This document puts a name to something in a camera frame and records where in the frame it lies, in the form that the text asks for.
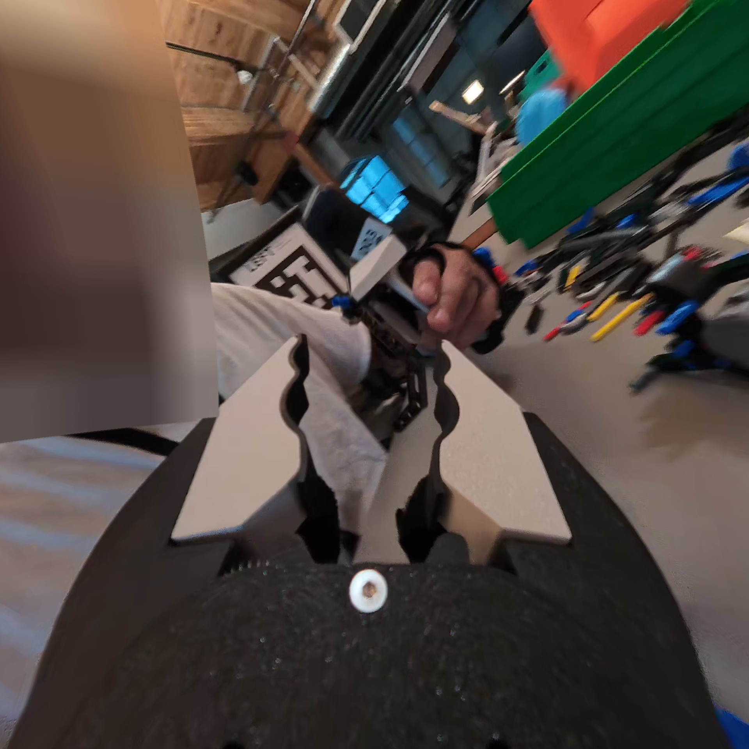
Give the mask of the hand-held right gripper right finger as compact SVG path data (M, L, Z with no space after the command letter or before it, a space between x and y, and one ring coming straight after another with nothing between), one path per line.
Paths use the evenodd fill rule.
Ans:
M439 434L428 472L398 510L408 561L450 545L472 565L499 563L511 541L567 547L572 531L521 407L448 342L433 376Z

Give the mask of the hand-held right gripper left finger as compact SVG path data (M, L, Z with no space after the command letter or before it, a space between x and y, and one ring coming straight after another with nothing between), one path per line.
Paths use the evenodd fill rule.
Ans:
M300 426L309 365L294 336L220 406L172 543L227 541L225 563L339 561L337 502Z

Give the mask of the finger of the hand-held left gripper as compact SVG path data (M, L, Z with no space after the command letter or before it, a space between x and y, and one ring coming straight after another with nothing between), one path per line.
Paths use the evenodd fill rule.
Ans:
M407 247L395 235L389 235L349 270L349 296L364 300L406 254Z

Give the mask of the black bent lego beam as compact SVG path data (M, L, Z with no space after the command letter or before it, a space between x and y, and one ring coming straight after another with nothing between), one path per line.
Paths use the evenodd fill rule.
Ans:
M351 401L365 424L388 440L428 406L427 360L418 351L418 333L399 314L403 304L393 309L376 299L369 304L356 302L348 314L335 309L351 326L362 325L369 333L369 364Z

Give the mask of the lego motor chassis assembly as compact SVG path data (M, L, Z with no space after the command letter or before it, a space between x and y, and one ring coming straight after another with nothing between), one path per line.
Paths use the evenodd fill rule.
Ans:
M711 257L701 247L679 252L658 267L642 290L649 312L636 333L669 338L666 350L629 384L641 392L660 375L730 371L747 378L748 254Z

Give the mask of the long yellow lego axle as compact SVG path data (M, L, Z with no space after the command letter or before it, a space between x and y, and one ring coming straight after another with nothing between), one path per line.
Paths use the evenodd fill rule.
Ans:
M620 327L624 322L631 318L636 312L639 312L650 304L654 298L652 293L639 296L636 300L633 300L630 304L624 307L618 312L609 322L605 323L601 328L594 332L589 341L593 343L601 342L604 338L610 335L614 330Z

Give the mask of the pile of assorted lego beams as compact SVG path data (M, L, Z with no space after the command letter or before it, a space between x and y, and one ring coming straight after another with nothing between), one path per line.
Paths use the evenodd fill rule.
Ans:
M549 339L577 319L592 319L594 311L604 310L604 301L632 295L644 284L646 263L641 254L647 247L668 238L669 252L674 255L683 231L738 192L746 192L747 142L735 146L723 172L676 185L717 149L707 142L690 147L616 209L601 216L588 211L554 247L521 267L517 276L535 293L526 333L533 335L538 330L544 314L542 301L550 293L546 286L555 272L557 294L574 288L581 306L551 331Z

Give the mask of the person's left hand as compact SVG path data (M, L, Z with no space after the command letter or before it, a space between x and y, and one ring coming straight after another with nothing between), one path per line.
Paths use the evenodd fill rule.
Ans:
M498 314L499 289L488 271L463 247L433 244L414 265L411 290L427 308L418 349L433 354L447 341L465 350Z

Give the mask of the framed black-white marker sign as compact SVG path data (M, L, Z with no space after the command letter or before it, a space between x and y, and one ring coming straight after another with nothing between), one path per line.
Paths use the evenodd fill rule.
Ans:
M334 298L348 289L342 271L299 223L216 257L211 279L318 309L331 309Z

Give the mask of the person's white shirt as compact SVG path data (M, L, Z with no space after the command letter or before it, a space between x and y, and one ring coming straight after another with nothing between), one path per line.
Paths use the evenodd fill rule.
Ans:
M315 466L356 531L386 453L348 396L368 373L371 339L333 311L254 288L212 285L219 393L229 398L287 339L305 334L310 401L301 426ZM135 448L75 437L2 444L2 648L38 655L73 576L104 526L158 466Z

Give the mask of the green plastic bin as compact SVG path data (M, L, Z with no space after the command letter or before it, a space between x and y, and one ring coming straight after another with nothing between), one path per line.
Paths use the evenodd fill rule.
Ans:
M748 102L748 2L693 2L523 147L488 208L532 248Z

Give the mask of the orange plastic bin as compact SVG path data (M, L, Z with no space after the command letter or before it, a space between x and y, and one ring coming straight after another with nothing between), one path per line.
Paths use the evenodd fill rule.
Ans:
M533 1L529 14L563 81L582 94L688 1Z

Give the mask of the silver ventilation duct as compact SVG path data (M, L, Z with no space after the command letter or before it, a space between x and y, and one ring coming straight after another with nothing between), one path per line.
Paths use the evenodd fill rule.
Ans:
M333 44L315 85L305 98L309 112L317 120L327 120L342 97L352 75L354 56L352 43L338 40Z

